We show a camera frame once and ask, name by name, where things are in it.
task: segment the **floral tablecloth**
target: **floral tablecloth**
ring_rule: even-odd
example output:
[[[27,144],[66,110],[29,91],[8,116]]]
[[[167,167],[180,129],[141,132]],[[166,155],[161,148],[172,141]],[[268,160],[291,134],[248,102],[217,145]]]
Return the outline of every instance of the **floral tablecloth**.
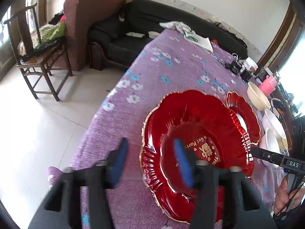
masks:
[[[106,158],[122,137],[128,138],[130,151],[122,179],[116,189],[107,191],[116,228],[188,228],[188,225],[162,214],[142,181],[139,168],[141,129],[148,113],[163,96],[173,91],[196,89],[214,95],[223,102],[227,91],[236,91],[249,102],[247,84],[218,61],[228,60],[232,56],[213,43],[212,47],[214,53],[186,41],[177,31],[164,30],[145,46],[95,114],[71,167],[91,167],[98,160]],[[261,121],[262,114],[257,114]],[[54,183],[60,172],[51,168],[49,174],[54,176],[50,179]],[[282,168],[266,167],[255,160],[252,181],[269,209],[283,177]],[[86,194],[84,188],[83,228],[90,227]]]

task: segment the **hand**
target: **hand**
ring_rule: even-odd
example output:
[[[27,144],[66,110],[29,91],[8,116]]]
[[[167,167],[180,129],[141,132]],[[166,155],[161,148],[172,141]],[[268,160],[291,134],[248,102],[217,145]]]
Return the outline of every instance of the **hand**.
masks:
[[[281,211],[281,209],[288,203],[289,199],[291,199],[296,192],[296,190],[294,190],[293,192],[291,192],[290,195],[288,195],[286,193],[287,186],[288,186],[287,176],[285,176],[282,180],[281,185],[278,188],[278,193],[275,197],[275,201],[274,201],[274,214],[275,215],[277,215]],[[295,197],[293,198],[293,201],[292,201],[293,204],[292,204],[291,210],[295,209],[301,203],[301,200],[302,200],[304,194],[305,194],[305,188],[302,187],[298,191],[298,193],[295,195]]]

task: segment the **brown armchair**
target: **brown armchair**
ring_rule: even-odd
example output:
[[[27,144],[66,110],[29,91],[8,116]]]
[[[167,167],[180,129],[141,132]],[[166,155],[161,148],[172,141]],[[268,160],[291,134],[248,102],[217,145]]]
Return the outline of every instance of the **brown armchair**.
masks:
[[[113,16],[126,0],[66,0],[65,35],[73,70],[81,70],[87,59],[87,32],[92,23]]]

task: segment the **white floor tile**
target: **white floor tile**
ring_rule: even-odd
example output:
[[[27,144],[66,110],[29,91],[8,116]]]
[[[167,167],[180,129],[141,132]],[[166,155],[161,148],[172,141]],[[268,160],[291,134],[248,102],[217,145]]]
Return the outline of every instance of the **white floor tile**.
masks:
[[[73,136],[65,150],[65,153],[63,155],[63,158],[61,159],[61,162],[59,164],[59,169],[63,170],[65,167],[69,166],[72,160],[72,157],[75,153],[75,151],[78,149],[80,141],[83,137],[83,134],[86,132],[86,128],[82,127],[80,125],[77,126],[75,129]]]
[[[0,180],[3,184],[0,185],[0,199],[4,207],[21,229],[27,229],[42,199],[18,177],[12,168],[1,166]]]
[[[56,89],[65,72],[52,73]],[[70,164],[85,127],[123,73],[89,68],[74,72],[59,93],[60,102],[44,94],[36,100],[17,67],[0,82],[0,199],[21,229],[27,228],[48,191],[48,167]],[[36,90],[48,91],[44,78]]]
[[[0,105],[1,160],[43,198],[48,191],[48,167],[59,166],[77,124],[37,102],[23,108],[3,111]]]
[[[65,71],[53,71],[52,73],[54,76],[51,76],[50,79],[56,89],[65,75]],[[60,102],[55,101],[52,95],[44,94],[38,94],[38,101],[59,115],[79,123],[90,104],[100,95],[103,98],[106,97],[104,93],[116,85],[123,75],[123,71],[116,69],[98,71],[85,68],[81,72],[73,73],[74,76],[68,77],[58,95]],[[48,90],[43,78],[35,90]]]

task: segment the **red plate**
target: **red plate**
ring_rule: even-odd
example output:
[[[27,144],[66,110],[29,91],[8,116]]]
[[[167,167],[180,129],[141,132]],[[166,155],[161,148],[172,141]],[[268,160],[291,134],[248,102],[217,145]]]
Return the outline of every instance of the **red plate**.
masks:
[[[165,96],[144,122],[140,153],[143,181],[168,217],[189,223],[196,190],[182,182],[173,152],[175,138],[181,138],[198,158],[219,168],[240,166],[247,177],[254,162],[248,134],[221,100],[196,90]],[[216,221],[222,219],[222,210],[220,189]]]
[[[257,145],[260,140],[260,124],[252,107],[246,102],[245,98],[238,95],[235,91],[229,91],[226,97],[226,106],[239,114],[245,121],[251,144]]]

